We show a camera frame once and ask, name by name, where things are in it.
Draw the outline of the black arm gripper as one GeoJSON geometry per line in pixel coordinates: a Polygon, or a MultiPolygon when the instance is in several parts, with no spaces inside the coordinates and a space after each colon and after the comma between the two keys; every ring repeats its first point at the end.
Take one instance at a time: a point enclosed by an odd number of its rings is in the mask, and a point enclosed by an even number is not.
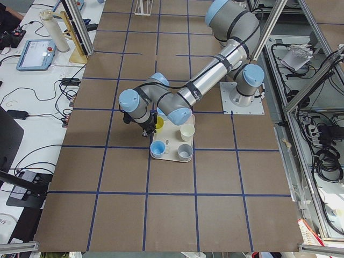
{"type": "Polygon", "coordinates": [[[157,123],[157,112],[151,111],[149,118],[144,123],[141,123],[141,127],[143,129],[142,136],[149,137],[152,134],[156,133],[156,123],[157,123]]]}

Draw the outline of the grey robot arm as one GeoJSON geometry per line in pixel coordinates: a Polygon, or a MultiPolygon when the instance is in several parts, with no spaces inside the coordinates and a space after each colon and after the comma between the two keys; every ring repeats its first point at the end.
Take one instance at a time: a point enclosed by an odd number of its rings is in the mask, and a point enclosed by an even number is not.
{"type": "Polygon", "coordinates": [[[156,131],[157,112],[148,106],[154,103],[174,125],[183,125],[192,114],[192,106],[198,103],[223,77],[236,82],[233,103],[248,106],[256,90],[264,80],[263,69],[248,58],[260,38],[260,22],[256,15],[234,1],[214,1],[205,22],[213,36],[224,47],[198,73],[177,89],[169,91],[169,82],[161,73],[155,73],[134,89],[124,90],[119,96],[123,122],[138,124],[142,135],[156,131]]]}

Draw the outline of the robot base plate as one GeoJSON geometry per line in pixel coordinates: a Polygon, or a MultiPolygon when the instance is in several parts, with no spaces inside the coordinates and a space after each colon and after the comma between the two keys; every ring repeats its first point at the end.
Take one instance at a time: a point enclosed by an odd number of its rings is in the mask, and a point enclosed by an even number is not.
{"type": "Polygon", "coordinates": [[[264,115],[262,97],[258,88],[253,96],[242,96],[236,82],[220,82],[220,94],[224,114],[264,115]]]}

